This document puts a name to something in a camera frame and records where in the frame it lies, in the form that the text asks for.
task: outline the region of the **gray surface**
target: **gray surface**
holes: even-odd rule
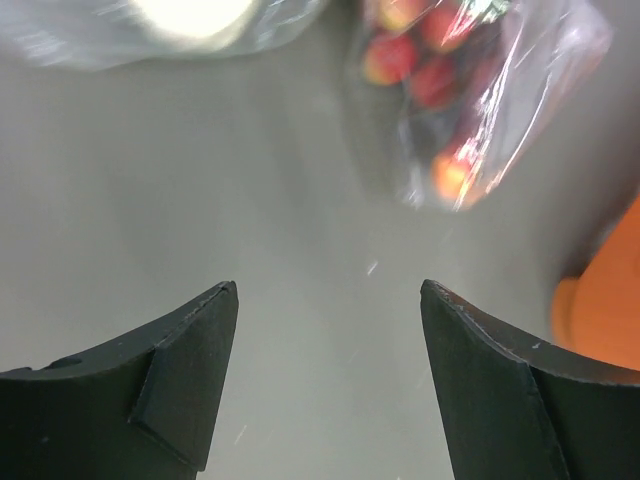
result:
[[[361,181],[340,5],[251,58],[95,75],[3,60],[0,368],[42,366],[235,279],[200,478],[451,479],[421,281],[545,336],[573,252],[640,178],[640,3],[602,3],[618,30],[602,68],[460,215]]]

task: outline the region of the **white round object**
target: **white round object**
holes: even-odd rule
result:
[[[145,27],[179,49],[220,50],[236,41],[262,0],[129,0]]]

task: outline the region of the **plastic wrap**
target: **plastic wrap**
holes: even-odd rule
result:
[[[327,0],[0,0],[0,43],[38,65],[99,70],[280,46]]]
[[[467,208],[503,179],[611,28],[587,0],[366,0],[351,60],[360,153],[406,204]]]

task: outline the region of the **bag of tomatoes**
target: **bag of tomatoes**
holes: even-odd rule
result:
[[[588,0],[364,0],[362,19],[360,153],[414,207],[487,195],[611,43]]]

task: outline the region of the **clear plastic bag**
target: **clear plastic bag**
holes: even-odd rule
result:
[[[100,70],[226,57],[295,38],[327,0],[0,0],[0,43],[37,65]]]
[[[497,186],[612,31],[588,0],[365,0],[350,83],[360,153],[413,207]]]

